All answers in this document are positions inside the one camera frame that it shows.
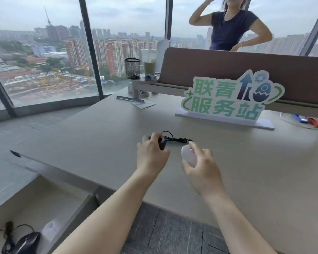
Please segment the person's left hand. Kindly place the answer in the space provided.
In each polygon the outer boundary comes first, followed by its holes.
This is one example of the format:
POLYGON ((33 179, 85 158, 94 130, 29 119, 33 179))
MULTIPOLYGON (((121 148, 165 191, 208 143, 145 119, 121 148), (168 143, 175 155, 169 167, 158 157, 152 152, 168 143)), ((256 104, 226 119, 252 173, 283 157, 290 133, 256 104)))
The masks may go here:
POLYGON ((136 173, 142 177, 155 179, 163 170, 170 157, 170 149, 161 151, 157 141, 137 143, 137 169, 136 173))

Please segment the person's right hand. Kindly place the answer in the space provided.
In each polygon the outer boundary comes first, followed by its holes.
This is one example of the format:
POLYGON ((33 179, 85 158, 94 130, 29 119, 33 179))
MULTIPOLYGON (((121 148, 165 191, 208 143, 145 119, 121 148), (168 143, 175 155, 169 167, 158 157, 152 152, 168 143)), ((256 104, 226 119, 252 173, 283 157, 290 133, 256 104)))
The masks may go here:
POLYGON ((212 151, 210 149, 201 149, 193 141, 189 142, 189 146, 194 150, 198 160, 195 166, 197 175, 195 178, 188 177, 195 192, 204 199, 225 195, 221 173, 214 160, 212 151))

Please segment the white computer mouse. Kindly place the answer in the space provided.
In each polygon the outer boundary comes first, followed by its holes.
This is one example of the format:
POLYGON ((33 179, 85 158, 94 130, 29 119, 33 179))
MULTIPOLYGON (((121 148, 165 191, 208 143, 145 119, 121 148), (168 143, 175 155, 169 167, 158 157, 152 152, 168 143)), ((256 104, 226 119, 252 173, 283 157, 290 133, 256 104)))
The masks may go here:
POLYGON ((197 165, 197 156, 194 150, 189 145, 184 145, 181 149, 182 159, 185 160, 191 167, 195 167, 197 165))

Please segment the person's left forearm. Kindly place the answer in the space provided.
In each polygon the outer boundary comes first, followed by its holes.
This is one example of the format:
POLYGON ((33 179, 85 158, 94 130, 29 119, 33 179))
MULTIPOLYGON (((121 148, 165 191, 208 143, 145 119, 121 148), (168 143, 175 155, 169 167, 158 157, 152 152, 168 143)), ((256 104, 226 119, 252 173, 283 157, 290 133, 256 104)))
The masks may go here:
POLYGON ((119 254, 143 198, 162 168, 139 167, 52 254, 119 254))

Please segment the person's right forearm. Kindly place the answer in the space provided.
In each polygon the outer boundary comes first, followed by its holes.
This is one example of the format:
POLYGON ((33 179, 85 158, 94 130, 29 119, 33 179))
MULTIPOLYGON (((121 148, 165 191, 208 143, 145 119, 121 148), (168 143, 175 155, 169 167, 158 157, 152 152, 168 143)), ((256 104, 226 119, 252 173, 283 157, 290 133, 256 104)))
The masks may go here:
POLYGON ((225 193, 202 194, 231 254, 277 254, 225 193))

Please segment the white paper packet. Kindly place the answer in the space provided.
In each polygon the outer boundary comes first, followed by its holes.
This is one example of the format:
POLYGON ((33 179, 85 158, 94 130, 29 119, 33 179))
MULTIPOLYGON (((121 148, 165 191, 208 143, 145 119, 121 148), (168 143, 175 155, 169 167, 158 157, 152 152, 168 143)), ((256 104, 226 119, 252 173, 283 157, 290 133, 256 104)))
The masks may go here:
POLYGON ((143 110, 149 107, 152 107, 155 105, 155 103, 147 100, 147 99, 137 99, 131 102, 132 105, 134 105, 135 107, 143 110))

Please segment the white desk riser shelf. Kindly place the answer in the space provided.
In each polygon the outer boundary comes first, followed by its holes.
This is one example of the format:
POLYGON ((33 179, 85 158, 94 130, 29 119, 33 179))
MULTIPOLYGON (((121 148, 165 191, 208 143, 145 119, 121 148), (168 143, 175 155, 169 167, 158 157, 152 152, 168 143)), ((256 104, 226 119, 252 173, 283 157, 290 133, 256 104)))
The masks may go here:
POLYGON ((132 89, 132 97, 137 99, 145 99, 150 95, 157 95, 158 93, 154 91, 146 91, 146 87, 149 85, 153 85, 157 83, 157 81, 144 81, 144 76, 137 80, 132 80, 131 89, 132 89))

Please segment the black mesh pen holder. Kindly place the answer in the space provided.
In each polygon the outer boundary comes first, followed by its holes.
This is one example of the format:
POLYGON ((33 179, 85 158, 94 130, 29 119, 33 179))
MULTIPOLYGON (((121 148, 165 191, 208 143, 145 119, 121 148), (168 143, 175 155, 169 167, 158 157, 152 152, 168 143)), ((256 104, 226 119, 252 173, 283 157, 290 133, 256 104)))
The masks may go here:
POLYGON ((140 59, 126 58, 124 59, 125 74, 130 80, 137 80, 141 78, 140 59))

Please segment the plastic cup with green drink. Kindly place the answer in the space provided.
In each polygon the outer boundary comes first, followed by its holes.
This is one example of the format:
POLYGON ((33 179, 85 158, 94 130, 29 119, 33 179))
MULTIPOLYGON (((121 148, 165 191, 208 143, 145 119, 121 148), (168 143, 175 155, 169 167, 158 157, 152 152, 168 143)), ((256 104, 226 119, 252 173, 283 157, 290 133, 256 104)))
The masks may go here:
POLYGON ((156 49, 141 49, 141 61, 144 67, 145 75, 155 76, 156 59, 158 50, 156 49))

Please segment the green and white standing sign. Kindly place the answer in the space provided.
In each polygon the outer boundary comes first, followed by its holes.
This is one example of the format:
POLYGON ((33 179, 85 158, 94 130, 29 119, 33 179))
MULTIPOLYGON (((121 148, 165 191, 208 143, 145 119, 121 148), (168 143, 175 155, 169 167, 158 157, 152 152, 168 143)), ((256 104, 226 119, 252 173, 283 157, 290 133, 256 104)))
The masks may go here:
POLYGON ((195 76, 175 115, 274 130, 270 120, 259 117, 284 93, 265 70, 247 70, 237 80, 195 76))

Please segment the white chair back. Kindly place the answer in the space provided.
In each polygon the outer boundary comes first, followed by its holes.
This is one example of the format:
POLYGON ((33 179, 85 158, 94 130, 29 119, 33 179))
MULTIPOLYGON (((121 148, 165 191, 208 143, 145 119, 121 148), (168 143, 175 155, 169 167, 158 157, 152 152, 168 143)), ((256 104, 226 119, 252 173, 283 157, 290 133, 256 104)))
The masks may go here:
POLYGON ((155 75, 161 73, 161 68, 164 60, 165 51, 170 47, 170 40, 163 39, 157 43, 157 58, 155 66, 155 75))

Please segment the brown desk divider panel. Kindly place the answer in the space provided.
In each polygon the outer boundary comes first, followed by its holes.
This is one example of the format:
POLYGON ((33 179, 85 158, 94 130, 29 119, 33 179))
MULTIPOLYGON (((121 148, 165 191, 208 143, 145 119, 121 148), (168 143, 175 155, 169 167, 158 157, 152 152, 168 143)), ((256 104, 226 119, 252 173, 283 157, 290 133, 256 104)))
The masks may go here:
POLYGON ((158 83, 191 87, 195 76, 237 80, 247 70, 284 86, 282 102, 318 108, 318 57, 169 47, 158 83))

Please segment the large black computer mouse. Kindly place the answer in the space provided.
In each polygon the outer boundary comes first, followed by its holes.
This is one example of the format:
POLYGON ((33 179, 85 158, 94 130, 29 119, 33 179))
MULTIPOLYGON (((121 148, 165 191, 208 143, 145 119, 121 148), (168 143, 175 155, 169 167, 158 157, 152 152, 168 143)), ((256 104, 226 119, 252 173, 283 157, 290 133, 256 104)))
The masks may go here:
POLYGON ((19 239, 13 248, 12 254, 36 254, 42 234, 32 232, 19 239))

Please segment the dark window frame post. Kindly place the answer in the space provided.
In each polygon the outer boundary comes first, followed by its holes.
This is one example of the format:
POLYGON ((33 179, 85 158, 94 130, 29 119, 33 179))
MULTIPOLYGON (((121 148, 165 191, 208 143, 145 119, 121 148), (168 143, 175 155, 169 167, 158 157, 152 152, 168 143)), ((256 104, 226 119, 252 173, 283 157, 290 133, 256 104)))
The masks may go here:
POLYGON ((86 6, 86 1, 85 0, 78 0, 78 1, 79 1, 82 20, 83 20, 83 24, 84 24, 85 35, 87 38, 89 53, 91 56, 93 73, 94 73, 94 77, 95 77, 95 81, 96 81, 96 85, 97 85, 97 89, 98 89, 99 99, 103 100, 104 93, 103 93, 103 89, 102 89, 102 83, 101 83, 101 78, 100 78, 100 73, 99 73, 99 66, 98 66, 98 61, 97 61, 95 47, 94 47, 94 40, 93 40, 91 28, 90 28, 89 15, 88 15, 88 10, 87 10, 87 6, 86 6))

